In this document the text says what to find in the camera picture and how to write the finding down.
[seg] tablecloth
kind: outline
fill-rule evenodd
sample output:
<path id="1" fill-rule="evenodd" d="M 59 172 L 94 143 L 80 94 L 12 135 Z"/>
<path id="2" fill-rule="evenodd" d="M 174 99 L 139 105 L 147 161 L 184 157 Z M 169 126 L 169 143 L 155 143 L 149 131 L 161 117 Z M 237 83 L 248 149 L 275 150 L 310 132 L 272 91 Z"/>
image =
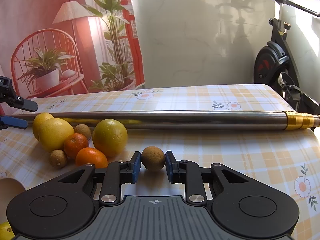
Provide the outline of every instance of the tablecloth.
<path id="1" fill-rule="evenodd" d="M 130 110 L 292 111 L 270 87 L 261 84 L 215 85 L 116 91 L 55 98 L 35 98 L 40 112 Z M 16 114 L 28 114 L 18 110 Z M 134 151 L 157 146 L 171 150 L 177 160 L 200 167 L 223 163 L 290 195 L 300 218 L 292 236 L 320 239 L 319 142 L 310 129 L 295 131 L 163 131 L 129 130 L 123 153 L 113 160 L 129 160 Z M 49 165 L 48 153 L 31 128 L 8 128 L 0 133 L 0 177 L 19 180 L 27 189 L 75 167 L 61 170 Z M 205 185 L 208 198 L 211 197 Z M 137 184 L 123 185 L 124 195 L 184 195 L 184 185 L 168 182 L 165 169 L 151 173 L 141 168 Z"/>

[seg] white flower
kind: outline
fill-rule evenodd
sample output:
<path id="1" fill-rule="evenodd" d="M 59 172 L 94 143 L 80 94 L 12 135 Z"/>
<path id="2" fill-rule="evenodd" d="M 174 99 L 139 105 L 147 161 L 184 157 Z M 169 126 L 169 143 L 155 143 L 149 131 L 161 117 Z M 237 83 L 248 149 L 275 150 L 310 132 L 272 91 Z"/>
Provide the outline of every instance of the white flower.
<path id="1" fill-rule="evenodd" d="M 153 96 L 154 96 L 153 93 L 142 93 L 140 95 L 137 95 L 137 99 L 145 100 L 145 99 L 152 98 Z"/>
<path id="2" fill-rule="evenodd" d="M 237 109 L 241 108 L 241 105 L 239 105 L 238 103 L 235 103 L 235 102 L 230 102 L 230 103 L 228 103 L 228 107 L 230 109 L 237 110 Z"/>
<path id="3" fill-rule="evenodd" d="M 214 108 L 214 110 L 216 110 L 216 111 L 230 111 L 230 109 L 224 108 L 224 107 L 217 107 L 217 108 Z"/>
<path id="4" fill-rule="evenodd" d="M 7 174 L 6 174 L 5 172 L 1 172 L 1 173 L 0 173 L 0 179 L 1 179 L 1 178 L 6 178 L 6 177 L 7 177 Z"/>
<path id="5" fill-rule="evenodd" d="M 308 197 L 311 191 L 310 181 L 303 176 L 297 177 L 294 181 L 294 190 L 300 197 Z"/>
<path id="6" fill-rule="evenodd" d="M 142 90 L 143 93 L 152 93 L 153 91 L 154 91 L 153 88 L 148 88 L 148 89 Z"/>

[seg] yellow checkered tablecloth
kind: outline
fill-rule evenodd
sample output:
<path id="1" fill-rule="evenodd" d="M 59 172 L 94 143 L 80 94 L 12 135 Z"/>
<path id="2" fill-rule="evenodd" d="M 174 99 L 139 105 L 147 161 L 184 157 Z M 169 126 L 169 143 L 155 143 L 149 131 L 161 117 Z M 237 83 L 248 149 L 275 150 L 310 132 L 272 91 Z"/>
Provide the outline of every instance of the yellow checkered tablecloth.
<path id="1" fill-rule="evenodd" d="M 260 84 L 161 88 L 35 98 L 38 112 L 130 110 L 292 111 L 271 88 Z M 18 110 L 16 114 L 28 114 Z M 297 131 L 163 131 L 129 130 L 126 150 L 113 160 L 129 160 L 134 151 L 153 145 L 171 150 L 177 160 L 201 167 L 223 163 L 290 195 L 300 218 L 292 236 L 320 239 L 319 142 L 310 129 Z M 34 187 L 75 167 L 62 170 L 48 163 L 48 153 L 27 130 L 0 133 L 0 177 L 12 177 Z M 211 194 L 206 185 L 207 195 Z M 141 167 L 137 184 L 123 185 L 122 195 L 184 195 L 184 185 L 168 182 L 165 169 L 152 174 Z"/>

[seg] floor lamp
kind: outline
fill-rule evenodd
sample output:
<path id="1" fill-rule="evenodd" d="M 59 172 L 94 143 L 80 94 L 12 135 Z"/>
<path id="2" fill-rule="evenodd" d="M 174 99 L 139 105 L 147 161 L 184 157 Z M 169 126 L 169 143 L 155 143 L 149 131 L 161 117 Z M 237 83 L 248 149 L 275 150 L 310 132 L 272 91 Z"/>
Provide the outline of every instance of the floor lamp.
<path id="1" fill-rule="evenodd" d="M 75 19 L 78 19 L 78 18 L 90 17 L 90 16 L 94 16 L 94 14 L 90 13 L 89 11 L 87 11 L 77 1 L 69 1 L 69 2 L 65 2 L 65 3 L 63 3 L 61 5 L 60 10 L 58 11 L 56 17 L 53 20 L 53 24 L 70 20 L 71 21 L 71 25 L 72 25 L 73 38 L 74 38 L 75 44 L 77 46 L 75 27 L 74 27 L 73 21 Z M 79 67 L 80 67 L 80 71 L 83 74 L 82 66 L 79 66 Z"/>

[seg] metal pivot pin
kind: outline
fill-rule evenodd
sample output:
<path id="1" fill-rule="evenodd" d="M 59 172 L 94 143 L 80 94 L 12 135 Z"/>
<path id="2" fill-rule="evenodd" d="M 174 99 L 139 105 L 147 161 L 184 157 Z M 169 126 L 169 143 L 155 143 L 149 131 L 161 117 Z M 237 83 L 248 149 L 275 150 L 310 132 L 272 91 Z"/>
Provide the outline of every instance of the metal pivot pin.
<path id="1" fill-rule="evenodd" d="M 198 194 L 191 195 L 191 196 L 189 197 L 189 200 L 190 200 L 191 202 L 200 203 L 200 202 L 204 201 L 204 196 L 198 195 Z"/>
<path id="2" fill-rule="evenodd" d="M 117 200 L 115 195 L 104 195 L 101 197 L 101 200 L 106 203 L 111 203 Z"/>

